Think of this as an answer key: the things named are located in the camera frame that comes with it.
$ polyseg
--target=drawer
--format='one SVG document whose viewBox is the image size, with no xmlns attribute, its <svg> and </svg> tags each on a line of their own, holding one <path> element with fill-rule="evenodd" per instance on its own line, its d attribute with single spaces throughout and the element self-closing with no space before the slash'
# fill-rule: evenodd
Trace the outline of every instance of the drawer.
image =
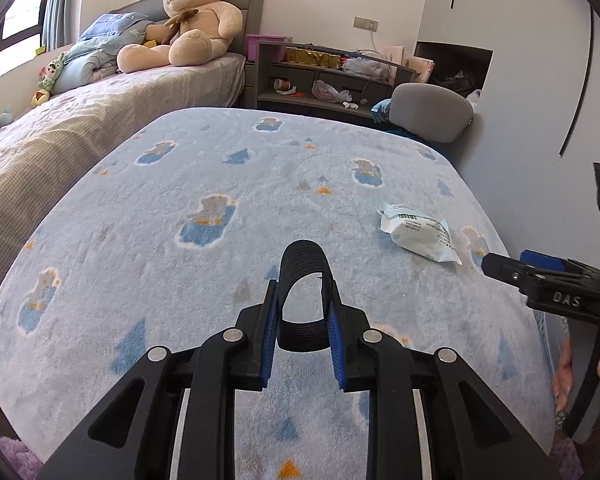
<svg viewBox="0 0 600 480">
<path fill-rule="evenodd" d="M 256 86 L 256 66 L 253 63 L 244 65 L 244 85 Z"/>
<path fill-rule="evenodd" d="M 311 116 L 311 108 L 308 106 L 295 105 L 292 103 L 276 103 L 273 101 L 258 101 L 258 110 L 269 112 L 280 112 L 282 114 Z"/>
<path fill-rule="evenodd" d="M 333 86 L 338 92 L 349 90 L 355 102 L 362 99 L 362 91 L 364 89 L 364 97 L 368 100 L 367 105 L 370 107 L 390 96 L 389 85 L 369 81 L 368 79 L 365 80 L 331 72 L 319 72 L 318 79 L 322 79 L 328 85 Z"/>
<path fill-rule="evenodd" d="M 269 67 L 269 83 L 266 88 L 273 89 L 273 82 L 276 79 L 289 81 L 291 86 L 295 86 L 299 92 L 311 93 L 311 86 L 314 84 L 314 71 L 305 68 L 271 65 Z"/>
<path fill-rule="evenodd" d="M 256 107 L 256 89 L 253 86 L 245 86 L 242 91 L 242 108 Z"/>
<path fill-rule="evenodd" d="M 346 112 L 338 112 L 336 110 L 325 110 L 324 108 L 312 108 L 312 116 L 322 119 L 330 119 L 331 121 L 340 121 L 341 123 L 356 124 L 357 126 L 366 126 L 367 128 L 376 129 L 376 124 L 371 118 L 360 117 Z"/>
</svg>

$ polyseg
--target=beige teddy bear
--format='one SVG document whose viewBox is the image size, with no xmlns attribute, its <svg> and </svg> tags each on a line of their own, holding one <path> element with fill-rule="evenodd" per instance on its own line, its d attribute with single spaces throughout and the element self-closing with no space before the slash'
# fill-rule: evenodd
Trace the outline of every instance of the beige teddy bear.
<svg viewBox="0 0 600 480">
<path fill-rule="evenodd" d="M 242 30 L 240 9 L 221 0 L 162 0 L 171 18 L 164 25 L 149 25 L 146 40 L 158 45 L 148 48 L 130 44 L 118 53 L 118 67 L 131 73 L 158 66 L 195 66 L 222 56 Z M 180 33 L 176 40 L 170 39 Z"/>
</svg>

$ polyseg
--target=pink box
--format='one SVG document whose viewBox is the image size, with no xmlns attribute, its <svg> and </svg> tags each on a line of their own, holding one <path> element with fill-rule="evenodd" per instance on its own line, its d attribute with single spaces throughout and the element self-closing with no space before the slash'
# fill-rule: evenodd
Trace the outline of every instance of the pink box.
<svg viewBox="0 0 600 480">
<path fill-rule="evenodd" d="M 289 36 L 264 36 L 262 34 L 247 34 L 244 45 L 244 51 L 247 55 L 247 61 L 256 61 L 256 45 L 259 41 L 281 41 L 290 42 Z M 277 56 L 274 56 L 273 61 L 279 63 L 285 59 L 285 47 L 281 46 Z"/>
</svg>

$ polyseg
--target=shelf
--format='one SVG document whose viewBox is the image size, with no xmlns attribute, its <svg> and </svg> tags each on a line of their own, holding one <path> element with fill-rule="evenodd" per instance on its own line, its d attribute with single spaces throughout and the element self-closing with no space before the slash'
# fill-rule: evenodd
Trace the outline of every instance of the shelf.
<svg viewBox="0 0 600 480">
<path fill-rule="evenodd" d="M 389 88 L 392 87 L 386 81 L 380 81 L 378 79 L 370 79 L 368 76 L 357 75 L 357 74 L 353 74 L 351 72 L 345 72 L 344 70 L 339 70 L 337 68 L 326 68 L 323 66 L 308 65 L 305 63 L 291 63 L 289 61 L 281 61 L 279 63 L 271 63 L 271 65 L 272 66 L 283 66 L 285 68 L 307 68 L 310 70 L 317 70 L 320 72 L 328 72 L 330 74 L 344 75 L 346 77 L 352 77 L 353 79 L 360 79 L 360 81 L 365 81 L 365 82 L 370 81 L 371 83 L 388 86 Z"/>
<path fill-rule="evenodd" d="M 336 110 L 337 112 L 357 115 L 359 117 L 365 117 L 368 119 L 372 118 L 371 108 L 368 106 L 360 105 L 360 107 L 357 109 L 345 108 L 340 103 L 328 103 L 327 101 L 320 101 L 320 99 L 316 99 L 314 96 L 312 96 L 310 93 L 308 94 L 307 92 L 304 92 L 304 95 L 302 97 L 291 97 L 290 95 L 280 95 L 279 93 L 270 90 L 260 94 L 258 96 L 258 101 L 295 104 L 300 106 L 308 106 L 311 108 L 323 108 L 325 110 Z"/>
<path fill-rule="evenodd" d="M 371 61 L 380 61 L 380 62 L 384 63 L 385 65 L 395 66 L 396 68 L 401 68 L 403 70 L 407 70 L 408 72 L 411 72 L 414 74 L 416 73 L 416 71 L 412 70 L 411 68 L 407 68 L 405 66 L 402 66 L 402 65 L 399 65 L 396 63 L 392 63 L 391 61 L 387 61 L 384 59 L 378 59 L 377 57 L 366 56 L 365 54 L 360 54 L 359 52 L 350 52 L 348 50 L 329 48 L 327 46 L 310 45 L 310 44 L 303 44 L 303 43 L 286 43 L 283 41 L 259 41 L 258 44 L 272 45 L 272 46 L 284 46 L 284 47 L 293 46 L 296 48 L 305 48 L 307 50 L 315 50 L 316 52 L 326 52 L 327 54 L 335 54 L 336 56 L 341 56 L 344 54 L 344 56 L 361 57 L 362 59 L 370 59 Z"/>
</svg>

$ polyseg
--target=blue gripper pad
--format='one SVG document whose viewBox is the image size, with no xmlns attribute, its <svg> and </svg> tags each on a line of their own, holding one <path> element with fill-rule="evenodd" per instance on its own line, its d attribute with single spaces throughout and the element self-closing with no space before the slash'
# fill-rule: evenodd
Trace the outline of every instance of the blue gripper pad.
<svg viewBox="0 0 600 480">
<path fill-rule="evenodd" d="M 276 349 L 276 332 L 278 330 L 278 295 L 274 293 L 274 299 L 271 301 L 269 313 L 267 314 L 267 324 L 262 338 L 262 360 L 260 364 L 260 380 L 262 387 L 266 388 L 271 377 L 271 367 L 273 366 L 273 352 Z"/>
<path fill-rule="evenodd" d="M 549 270 L 564 270 L 564 265 L 560 258 L 549 256 L 548 254 L 536 253 L 528 249 L 520 254 L 520 261 L 524 264 L 540 267 L 541 269 Z"/>
<path fill-rule="evenodd" d="M 329 335 L 329 346 L 331 348 L 331 360 L 333 360 L 333 374 L 338 381 L 338 387 L 343 390 L 347 386 L 347 369 L 344 359 L 344 342 L 340 332 L 340 323 L 336 310 L 331 303 L 329 315 L 327 316 L 327 334 Z"/>
</svg>

